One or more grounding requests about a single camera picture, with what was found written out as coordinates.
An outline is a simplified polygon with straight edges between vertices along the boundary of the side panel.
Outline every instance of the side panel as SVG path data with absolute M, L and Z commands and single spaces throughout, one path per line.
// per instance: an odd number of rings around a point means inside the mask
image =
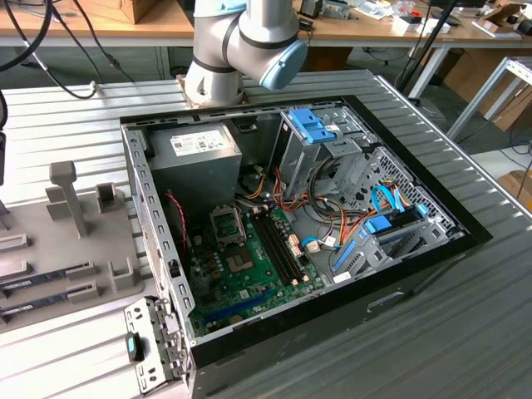
M 209 397 L 297 353 L 345 332 L 409 298 L 416 287 L 442 269 L 439 264 L 298 325 L 190 374 L 193 399 Z

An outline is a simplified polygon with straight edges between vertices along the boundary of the yellow wire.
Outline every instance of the yellow wire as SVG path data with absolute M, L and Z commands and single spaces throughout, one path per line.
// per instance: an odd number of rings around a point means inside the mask
M 263 185 L 264 185 L 264 179 L 265 179 L 266 176 L 263 175 L 262 179 L 260 180 L 260 183 L 259 183 L 259 187 L 257 188 L 257 191 L 255 191 L 254 193 L 250 194 L 250 195 L 246 195 L 246 198 L 249 199 L 249 200 L 253 200 L 255 198 L 257 198 L 260 193 L 262 192 L 263 190 Z

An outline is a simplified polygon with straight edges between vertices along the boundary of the motherboard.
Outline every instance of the motherboard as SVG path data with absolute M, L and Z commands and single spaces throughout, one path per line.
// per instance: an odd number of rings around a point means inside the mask
M 234 219 L 228 216 L 231 209 Z M 190 287 L 196 307 L 190 319 L 197 335 L 323 288 L 314 265 L 296 249 L 298 239 L 281 209 L 243 214 L 228 206 L 222 217 L 212 219 L 212 224 L 196 228 L 201 234 L 194 236 L 191 251 Z M 228 236 L 238 241 L 240 226 L 245 240 L 226 244 Z

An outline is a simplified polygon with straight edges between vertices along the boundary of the green motherboard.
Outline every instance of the green motherboard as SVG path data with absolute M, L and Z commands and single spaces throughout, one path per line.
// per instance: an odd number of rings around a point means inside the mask
M 290 264 L 297 266 L 301 277 L 299 280 L 287 283 L 286 276 L 283 278 L 279 275 L 283 270 L 276 269 L 276 263 L 270 260 L 265 248 L 272 243 L 261 241 L 254 218 L 252 214 L 241 215 L 246 241 L 228 245 L 223 251 L 219 249 L 212 225 L 196 229 L 201 234 L 193 238 L 191 251 L 190 287 L 196 306 L 190 319 L 198 336 L 323 288 L 316 268 L 305 255 L 296 257 L 290 253 L 292 258 L 288 259 Z M 275 225 L 279 243 L 282 240 L 290 250 L 293 243 L 289 242 L 289 237 L 293 231 L 283 211 L 271 210 L 268 218 L 271 219 L 269 223 Z M 224 218 L 221 222 L 223 226 L 217 226 L 219 231 L 230 234 L 238 230 L 230 226 L 235 223 L 234 219 Z

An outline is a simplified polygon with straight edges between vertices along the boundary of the ram slot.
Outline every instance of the ram slot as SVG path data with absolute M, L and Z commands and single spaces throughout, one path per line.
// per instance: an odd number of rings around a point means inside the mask
M 275 227 L 275 223 L 269 216 L 252 218 L 251 224 L 259 235 L 266 254 L 271 260 L 283 285 L 289 285 L 292 281 L 301 280 L 303 273 L 283 240 L 283 237 Z

